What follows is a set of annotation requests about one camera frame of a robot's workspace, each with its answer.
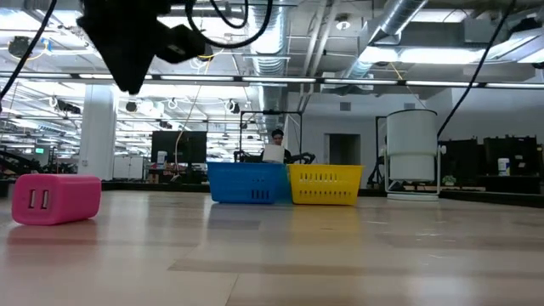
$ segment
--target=plastic basket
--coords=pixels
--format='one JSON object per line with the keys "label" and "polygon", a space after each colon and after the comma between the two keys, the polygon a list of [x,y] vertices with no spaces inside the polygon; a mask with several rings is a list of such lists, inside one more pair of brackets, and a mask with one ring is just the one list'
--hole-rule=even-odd
{"label": "plastic basket", "polygon": [[221,203],[272,204],[278,194],[285,165],[209,162],[207,177],[212,200]]}
{"label": "plastic basket", "polygon": [[289,165],[295,204],[355,205],[364,166]]}

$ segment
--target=ventilation duct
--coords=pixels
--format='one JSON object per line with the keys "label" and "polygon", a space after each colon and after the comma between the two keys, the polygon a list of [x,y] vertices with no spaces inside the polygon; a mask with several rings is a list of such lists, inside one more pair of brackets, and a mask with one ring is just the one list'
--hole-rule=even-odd
{"label": "ventilation duct", "polygon": [[[266,15],[266,6],[251,6],[249,11],[250,31],[258,31]],[[286,61],[267,55],[277,55],[284,51],[286,46],[286,9],[273,7],[269,26],[264,34],[251,45],[253,54],[263,55],[254,57],[253,68],[258,76],[284,76],[286,74]],[[282,111],[282,100],[286,99],[287,89],[276,86],[261,86],[258,89],[259,105],[262,110]],[[278,125],[278,116],[266,116],[264,118],[267,130],[273,130]]]}
{"label": "ventilation duct", "polygon": [[[389,0],[385,4],[383,14],[379,17],[379,23],[370,36],[367,46],[378,40],[391,37],[390,44],[397,44],[400,41],[400,33],[416,16],[416,14],[427,4],[428,0]],[[372,68],[374,63],[367,63],[356,59],[351,67],[344,73],[345,78],[362,78]]]}

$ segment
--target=ceiling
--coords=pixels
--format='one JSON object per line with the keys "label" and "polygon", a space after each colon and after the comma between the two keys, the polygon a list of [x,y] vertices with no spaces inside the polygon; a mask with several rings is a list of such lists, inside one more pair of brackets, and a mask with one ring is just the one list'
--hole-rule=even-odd
{"label": "ceiling", "polygon": [[[230,1],[233,9],[240,9],[243,1]],[[308,72],[305,71],[305,59],[310,45],[312,29],[320,26],[316,47],[312,53],[312,60],[317,61],[315,75],[320,77],[323,73],[341,76],[361,52],[365,50],[365,44],[361,43],[362,29],[368,21],[378,20],[383,13],[384,1],[338,1],[336,16],[344,15],[350,24],[349,28],[339,30],[336,21],[332,21],[328,38],[324,44],[321,57],[315,52],[320,40],[326,37],[326,26],[331,5],[325,10],[325,17],[321,25],[315,25],[316,15],[322,1],[286,0],[277,1],[277,7],[282,7],[286,14],[285,47],[278,54],[266,54],[265,59],[281,59],[285,64],[283,74],[289,77],[299,77]],[[497,16],[497,10],[504,8],[509,1],[462,1],[462,0],[430,0],[419,11],[406,27],[399,48],[413,43],[411,33],[417,33],[426,26],[444,29],[462,27],[468,20],[478,20],[481,25],[491,25]],[[518,1],[516,8],[520,15],[531,12],[539,12],[541,1]],[[43,34],[43,40],[35,47],[30,60],[23,71],[26,72],[57,72],[97,74],[107,73],[104,61],[96,52],[93,44],[88,40],[82,29],[76,26],[76,18],[81,16],[77,0],[59,1],[50,20],[48,28]],[[10,0],[0,4],[0,71],[12,71],[18,62],[8,51],[8,45],[15,36],[33,37],[40,25],[43,12],[35,8],[23,8],[23,1]],[[183,10],[174,10],[169,16],[160,17],[159,20],[167,26],[187,24]],[[207,36],[217,40],[242,39],[247,37],[247,29],[233,30],[226,26],[220,18],[206,17],[196,18],[195,22]],[[257,75],[256,64],[261,55],[256,56],[255,50],[266,48],[268,42],[257,40],[252,47],[233,50],[214,49],[216,54],[209,65],[195,60],[189,60],[179,65],[170,65],[160,59],[154,59],[149,69],[150,74],[164,75],[195,75],[208,74],[220,76],[253,76]],[[452,65],[440,63],[414,63],[395,62],[385,65],[374,63],[366,77],[377,79],[404,79],[411,80],[445,80],[467,81],[475,69],[474,61],[465,64]],[[480,72],[479,80],[483,82],[522,82],[535,75],[531,64],[520,64],[516,60],[495,61],[484,66]],[[0,87],[6,82],[5,77],[0,77]],[[232,151],[236,148],[235,140],[238,135],[239,115],[232,114],[228,108],[230,102],[236,102],[243,110],[261,111],[266,107],[263,102],[262,89],[258,84],[220,84],[221,86],[201,86],[200,84],[183,84],[172,82],[170,84],[145,84],[137,96],[129,96],[127,93],[119,93],[119,121],[117,123],[117,154],[150,153],[150,134],[152,131],[161,130],[159,123],[153,120],[145,120],[153,116],[161,116],[164,121],[171,122],[173,129],[181,129],[184,119],[190,113],[191,105],[195,102],[195,108],[190,114],[190,123],[187,130],[208,130],[211,140],[208,150],[218,159],[229,160]],[[16,83],[3,103],[4,113],[0,116],[2,123],[3,145],[15,146],[53,143],[62,148],[62,156],[77,155],[79,145],[79,133],[81,132],[81,116],[72,116],[71,120],[61,120],[65,115],[51,105],[55,104],[52,97],[79,107],[84,111],[86,84],[84,80],[73,82],[41,81],[20,79]],[[283,95],[284,103],[279,103],[284,110],[290,108],[296,110],[300,98],[300,87],[290,85],[285,87],[288,94]],[[387,112],[389,109],[402,107],[398,97],[411,96],[411,93],[402,87],[374,87],[355,94],[340,97],[334,93],[321,92],[319,89],[309,99],[309,113],[314,112],[320,116],[338,114],[337,103],[351,102],[351,116],[357,114],[373,114]],[[419,99],[428,99],[439,90],[436,88],[413,88],[414,94]],[[135,102],[139,106],[137,112],[126,110],[127,102]],[[14,119],[13,116],[22,116],[23,119]],[[32,116],[31,120],[25,120],[25,116]],[[245,142],[247,148],[258,152],[265,141],[264,135],[270,129],[269,125],[260,116],[254,118],[257,123],[250,124],[246,130],[247,136],[252,136]]]}

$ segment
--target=blue basket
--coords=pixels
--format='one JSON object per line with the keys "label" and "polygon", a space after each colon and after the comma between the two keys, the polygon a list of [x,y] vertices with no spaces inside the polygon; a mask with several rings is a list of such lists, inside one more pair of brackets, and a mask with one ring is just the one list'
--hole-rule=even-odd
{"label": "blue basket", "polygon": [[272,204],[286,176],[282,164],[209,162],[212,200],[221,203]]}

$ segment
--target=white pillar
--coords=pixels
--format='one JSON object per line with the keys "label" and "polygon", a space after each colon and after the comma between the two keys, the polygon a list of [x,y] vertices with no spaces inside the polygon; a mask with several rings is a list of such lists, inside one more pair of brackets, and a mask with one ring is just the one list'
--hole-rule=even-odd
{"label": "white pillar", "polygon": [[117,106],[116,90],[112,86],[87,85],[78,174],[112,179]]}

